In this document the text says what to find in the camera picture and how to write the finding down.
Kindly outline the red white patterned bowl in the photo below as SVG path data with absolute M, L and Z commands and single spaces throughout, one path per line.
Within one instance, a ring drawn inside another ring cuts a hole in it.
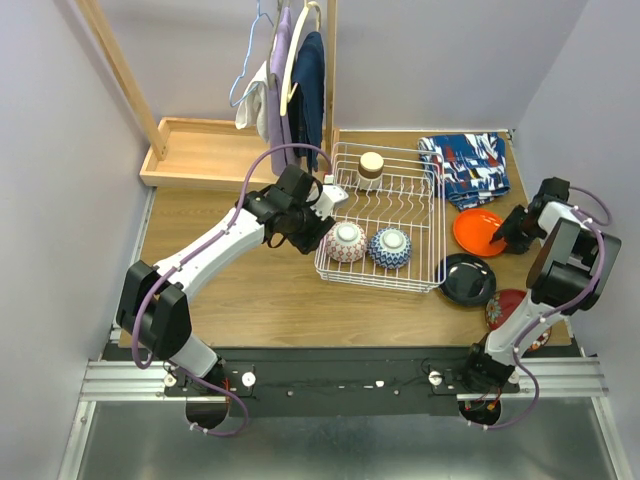
M 364 230 L 354 222 L 336 223 L 326 235 L 325 251 L 340 263 L 354 263 L 366 252 L 367 237 Z

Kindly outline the orange plate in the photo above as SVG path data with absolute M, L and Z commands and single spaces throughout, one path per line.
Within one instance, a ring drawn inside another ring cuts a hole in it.
M 502 222 L 500 216 L 486 209 L 469 209 L 455 218 L 453 235 L 458 245 L 472 255 L 497 256 L 507 247 L 503 239 L 492 240 Z

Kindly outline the blue patterned bowl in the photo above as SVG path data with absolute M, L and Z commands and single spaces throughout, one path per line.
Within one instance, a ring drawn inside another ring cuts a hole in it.
M 369 240 L 368 254 L 373 263 L 384 269 L 400 269 L 409 263 L 412 243 L 402 230 L 387 227 L 377 231 Z

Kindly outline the red floral plate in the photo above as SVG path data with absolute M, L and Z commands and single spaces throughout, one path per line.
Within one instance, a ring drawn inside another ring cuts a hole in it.
M 516 311 L 526 298 L 526 292 L 519 289 L 501 289 L 489 299 L 485 306 L 485 322 L 489 331 L 500 328 Z M 532 353 L 544 347 L 551 338 L 552 329 L 546 329 L 532 344 L 527 352 Z

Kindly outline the white wire dish rack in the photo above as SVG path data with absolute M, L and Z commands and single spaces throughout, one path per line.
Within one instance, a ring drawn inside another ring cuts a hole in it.
M 357 188 L 357 166 L 365 152 L 376 152 L 384 159 L 382 184 L 375 191 Z M 320 278 L 416 293 L 439 287 L 436 269 L 447 255 L 446 199 L 444 182 L 423 166 L 421 156 L 427 152 L 338 142 L 332 154 L 335 182 L 349 194 L 349 199 L 334 210 L 336 221 L 359 225 L 366 234 L 367 245 L 377 231 L 398 228 L 409 236 L 412 254 L 404 267 L 384 269 L 373 263 L 368 252 L 354 263 L 332 260 L 323 242 L 315 255 Z

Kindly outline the white metal cup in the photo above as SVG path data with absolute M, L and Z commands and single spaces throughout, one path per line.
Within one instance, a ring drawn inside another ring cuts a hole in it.
M 378 190 L 382 184 L 384 159 L 376 152 L 365 152 L 357 166 L 357 188 L 364 191 Z

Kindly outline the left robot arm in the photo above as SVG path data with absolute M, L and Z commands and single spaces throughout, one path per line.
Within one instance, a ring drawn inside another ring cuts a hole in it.
M 193 332 L 190 302 L 224 268 L 275 236 L 302 254 L 315 251 L 335 224 L 333 210 L 347 198 L 343 188 L 286 167 L 276 183 L 246 192 L 217 225 L 178 253 L 153 266 L 142 260 L 131 265 L 117 324 L 153 358 L 186 370 L 197 393 L 214 393 L 221 385 L 221 359 Z

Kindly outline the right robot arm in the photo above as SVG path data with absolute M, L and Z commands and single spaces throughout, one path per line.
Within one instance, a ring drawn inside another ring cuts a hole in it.
M 479 343 L 460 367 L 462 384 L 474 392 L 502 388 L 518 361 L 547 329 L 587 311 L 599 300 L 622 241 L 602 231 L 611 213 L 599 220 L 578 205 L 570 193 L 584 190 L 557 177 L 542 181 L 531 203 L 514 207 L 491 237 L 513 252 L 543 241 L 527 279 L 527 293 L 505 322 Z

